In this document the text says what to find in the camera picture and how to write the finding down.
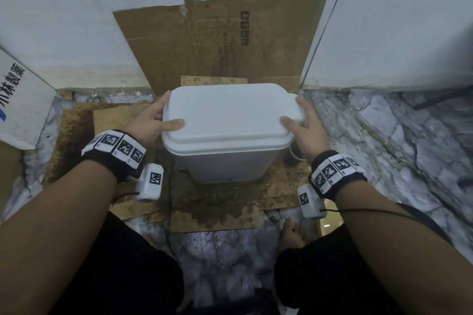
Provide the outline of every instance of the person's left hand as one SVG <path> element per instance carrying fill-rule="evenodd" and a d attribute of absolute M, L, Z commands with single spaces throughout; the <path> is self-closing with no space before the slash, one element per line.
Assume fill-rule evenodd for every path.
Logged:
<path fill-rule="evenodd" d="M 177 131 L 184 127 L 184 120 L 175 119 L 161 121 L 163 119 L 163 107 L 169 102 L 171 91 L 167 91 L 158 101 L 144 109 L 124 128 L 144 145 L 154 142 L 163 131 Z"/>

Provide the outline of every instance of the white lid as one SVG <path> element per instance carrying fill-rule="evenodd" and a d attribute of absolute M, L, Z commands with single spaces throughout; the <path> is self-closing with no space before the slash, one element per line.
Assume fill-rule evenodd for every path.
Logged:
<path fill-rule="evenodd" d="M 186 125 L 163 132 L 163 143 L 177 155 L 286 148 L 294 137 L 279 118 L 305 119 L 296 96 L 273 83 L 179 87 L 163 121 L 183 118 Z"/>

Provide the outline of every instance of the person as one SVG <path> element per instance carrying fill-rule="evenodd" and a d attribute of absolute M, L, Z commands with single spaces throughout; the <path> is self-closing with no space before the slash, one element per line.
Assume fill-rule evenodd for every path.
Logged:
<path fill-rule="evenodd" d="M 183 120 L 160 121 L 169 97 L 124 131 L 146 144 L 183 127 Z M 330 146 L 310 103 L 297 102 L 307 125 L 281 122 L 312 164 Z M 108 212 L 117 180 L 107 164 L 85 159 L 0 226 L 0 314 L 174 314 L 185 307 L 178 262 Z M 292 220 L 284 224 L 274 266 L 283 305 L 299 314 L 473 313 L 473 266 L 434 223 L 415 221 L 418 212 L 362 179 L 343 185 L 334 201 L 344 224 L 318 240 L 309 242 Z M 354 208 L 396 214 L 343 212 Z"/>

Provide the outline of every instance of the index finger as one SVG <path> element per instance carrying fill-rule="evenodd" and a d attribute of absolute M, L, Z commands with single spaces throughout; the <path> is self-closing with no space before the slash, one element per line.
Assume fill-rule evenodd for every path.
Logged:
<path fill-rule="evenodd" d="M 153 117 L 160 113 L 165 104 L 169 102 L 169 99 L 171 98 L 171 91 L 166 91 L 163 96 L 161 96 L 158 101 L 150 105 L 150 107 L 147 108 L 147 112 L 149 112 L 150 115 Z"/>
<path fill-rule="evenodd" d="M 307 127 L 311 128 L 319 125 L 320 120 L 317 112 L 309 101 L 307 101 L 303 96 L 296 97 L 296 102 L 304 109 L 305 115 L 307 118 Z"/>

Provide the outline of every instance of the pant leg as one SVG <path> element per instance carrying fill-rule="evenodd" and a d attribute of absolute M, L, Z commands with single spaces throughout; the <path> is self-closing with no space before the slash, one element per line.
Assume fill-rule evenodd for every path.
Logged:
<path fill-rule="evenodd" d="M 428 215 L 399 206 L 452 244 Z M 403 313 L 361 257 L 345 224 L 302 249 L 286 249 L 276 261 L 274 276 L 282 304 L 299 308 L 301 315 L 317 310 Z"/>
<path fill-rule="evenodd" d="M 177 261 L 109 212 L 51 314 L 174 314 L 183 298 Z"/>

